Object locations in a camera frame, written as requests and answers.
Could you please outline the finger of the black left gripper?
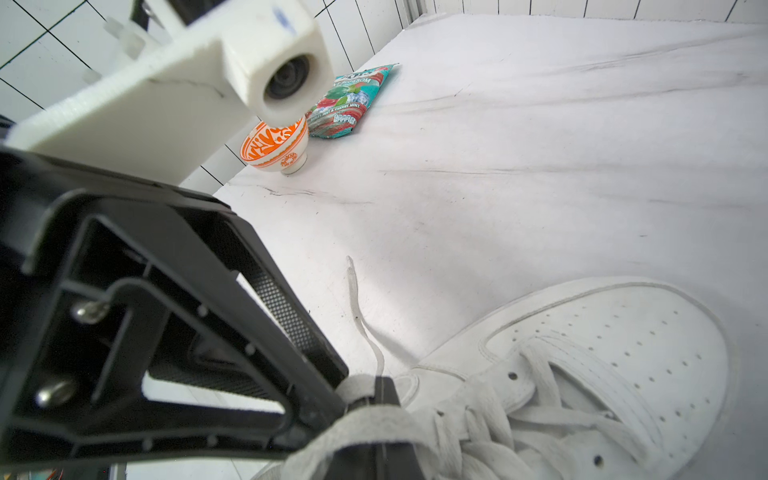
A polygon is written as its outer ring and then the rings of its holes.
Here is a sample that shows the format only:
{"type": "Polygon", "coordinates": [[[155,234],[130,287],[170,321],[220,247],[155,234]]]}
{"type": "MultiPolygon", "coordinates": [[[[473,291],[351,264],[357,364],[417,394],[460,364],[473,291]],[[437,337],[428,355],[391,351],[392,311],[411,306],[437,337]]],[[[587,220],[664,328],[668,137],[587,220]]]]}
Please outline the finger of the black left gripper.
{"type": "Polygon", "coordinates": [[[225,203],[50,159],[66,249],[15,428],[66,466],[280,459],[344,415],[347,366],[225,203]]]}

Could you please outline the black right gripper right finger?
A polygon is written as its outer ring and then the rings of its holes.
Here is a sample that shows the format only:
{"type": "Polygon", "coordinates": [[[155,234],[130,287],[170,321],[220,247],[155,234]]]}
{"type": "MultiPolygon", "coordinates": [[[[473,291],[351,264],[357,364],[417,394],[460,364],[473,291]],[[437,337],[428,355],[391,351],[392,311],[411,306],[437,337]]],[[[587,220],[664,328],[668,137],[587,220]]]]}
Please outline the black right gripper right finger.
{"type": "Polygon", "coordinates": [[[374,449],[375,479],[422,479],[423,471],[415,450],[413,424],[406,419],[406,412],[400,402],[394,380],[378,376],[374,382],[374,403],[384,413],[392,415],[383,420],[382,440],[374,449]]]}

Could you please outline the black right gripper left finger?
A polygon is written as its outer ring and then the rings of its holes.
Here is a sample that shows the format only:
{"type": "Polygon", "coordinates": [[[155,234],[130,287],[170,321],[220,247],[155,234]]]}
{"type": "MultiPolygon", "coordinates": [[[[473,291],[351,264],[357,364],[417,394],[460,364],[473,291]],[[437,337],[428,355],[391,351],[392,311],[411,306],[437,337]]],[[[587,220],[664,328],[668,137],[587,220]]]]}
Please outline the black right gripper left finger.
{"type": "Polygon", "coordinates": [[[377,449],[375,444],[342,448],[331,458],[324,480],[376,480],[377,449]]]}

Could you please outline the white sneaker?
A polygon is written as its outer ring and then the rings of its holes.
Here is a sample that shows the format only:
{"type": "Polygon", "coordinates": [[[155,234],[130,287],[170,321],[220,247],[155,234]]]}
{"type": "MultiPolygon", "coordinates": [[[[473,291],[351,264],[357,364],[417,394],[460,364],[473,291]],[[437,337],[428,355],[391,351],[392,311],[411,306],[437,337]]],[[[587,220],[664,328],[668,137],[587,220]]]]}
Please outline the white sneaker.
{"type": "MultiPolygon", "coordinates": [[[[674,479],[707,448],[738,363],[686,292],[587,278],[505,305],[394,385],[428,479],[674,479]]],[[[319,479],[333,454],[382,440],[374,379],[338,387],[348,413],[263,479],[319,479]]]]}

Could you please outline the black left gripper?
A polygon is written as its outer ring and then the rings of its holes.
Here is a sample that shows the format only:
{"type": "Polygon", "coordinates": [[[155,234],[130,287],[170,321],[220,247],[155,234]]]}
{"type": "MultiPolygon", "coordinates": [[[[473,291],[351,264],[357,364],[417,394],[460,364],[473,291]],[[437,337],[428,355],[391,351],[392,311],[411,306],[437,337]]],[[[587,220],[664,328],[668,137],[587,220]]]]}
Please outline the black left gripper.
{"type": "Polygon", "coordinates": [[[12,424],[36,409],[27,387],[47,331],[66,249],[66,176],[46,156],[1,148],[1,472],[13,479],[66,475],[66,445],[12,424]]]}

